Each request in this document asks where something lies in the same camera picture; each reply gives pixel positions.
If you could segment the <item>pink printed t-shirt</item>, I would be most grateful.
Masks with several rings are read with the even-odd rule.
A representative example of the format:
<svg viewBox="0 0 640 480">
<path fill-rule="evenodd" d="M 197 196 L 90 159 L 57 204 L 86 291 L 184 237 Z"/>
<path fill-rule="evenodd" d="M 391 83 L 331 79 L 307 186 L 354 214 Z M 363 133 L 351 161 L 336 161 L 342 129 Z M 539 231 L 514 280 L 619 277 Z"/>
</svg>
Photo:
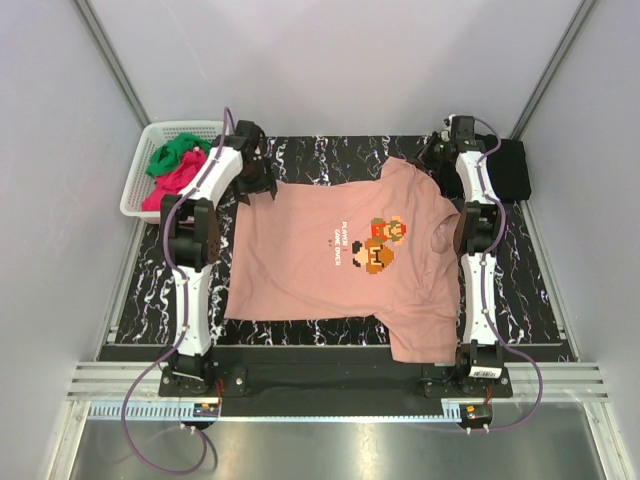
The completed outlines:
<svg viewBox="0 0 640 480">
<path fill-rule="evenodd" d="M 428 174 L 392 157 L 376 180 L 277 190 L 238 207 L 227 318 L 372 316 L 394 360 L 454 361 L 459 214 Z"/>
</svg>

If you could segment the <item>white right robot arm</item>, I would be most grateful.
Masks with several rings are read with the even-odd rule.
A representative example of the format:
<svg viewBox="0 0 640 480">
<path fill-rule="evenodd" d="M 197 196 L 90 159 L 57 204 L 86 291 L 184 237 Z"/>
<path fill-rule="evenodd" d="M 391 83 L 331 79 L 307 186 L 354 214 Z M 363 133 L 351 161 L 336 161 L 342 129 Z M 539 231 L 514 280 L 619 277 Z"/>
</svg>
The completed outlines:
<svg viewBox="0 0 640 480">
<path fill-rule="evenodd" d="M 479 122 L 470 115 L 450 115 L 444 129 L 433 133 L 419 154 L 423 161 L 451 163 L 462 184 L 464 205 L 454 249 L 464 278 L 465 329 L 455 366 L 439 384 L 470 397 L 486 396 L 500 382 L 504 368 L 494 283 L 506 215 L 490 179 L 490 152 L 476 138 Z"/>
</svg>

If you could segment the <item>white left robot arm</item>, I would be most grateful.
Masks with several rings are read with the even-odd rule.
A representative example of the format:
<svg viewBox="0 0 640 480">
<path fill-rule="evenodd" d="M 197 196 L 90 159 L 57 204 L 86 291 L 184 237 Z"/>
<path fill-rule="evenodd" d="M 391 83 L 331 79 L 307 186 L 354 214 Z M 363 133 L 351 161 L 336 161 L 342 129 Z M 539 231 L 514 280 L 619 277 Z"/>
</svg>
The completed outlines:
<svg viewBox="0 0 640 480">
<path fill-rule="evenodd" d="M 209 333 L 209 282 L 220 251 L 217 206 L 227 190 L 237 201 L 251 194 L 277 195 L 266 135 L 255 122 L 240 120 L 225 127 L 207 160 L 180 193 L 161 202 L 162 247 L 176 289 L 178 326 L 161 386 L 203 396 L 221 386 L 216 378 Z"/>
</svg>

